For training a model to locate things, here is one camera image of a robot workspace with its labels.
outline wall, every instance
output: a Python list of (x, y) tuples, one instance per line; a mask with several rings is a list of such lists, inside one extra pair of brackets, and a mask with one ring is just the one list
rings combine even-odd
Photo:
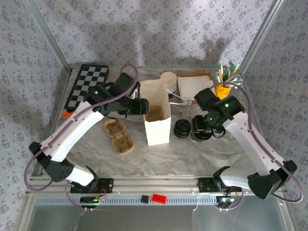
[[(245, 78), (262, 130), (271, 146), (298, 166), (296, 178), (308, 192), (308, 2), (286, 0)], [(298, 189), (288, 183), (290, 197)], [(308, 200), (295, 205), (308, 230)]]
[(272, 0), (40, 0), (71, 64), (240, 63)]
[(0, 21), (0, 230), (12, 230), (28, 146), (46, 137), (65, 76), (23, 2), (0, 1)]

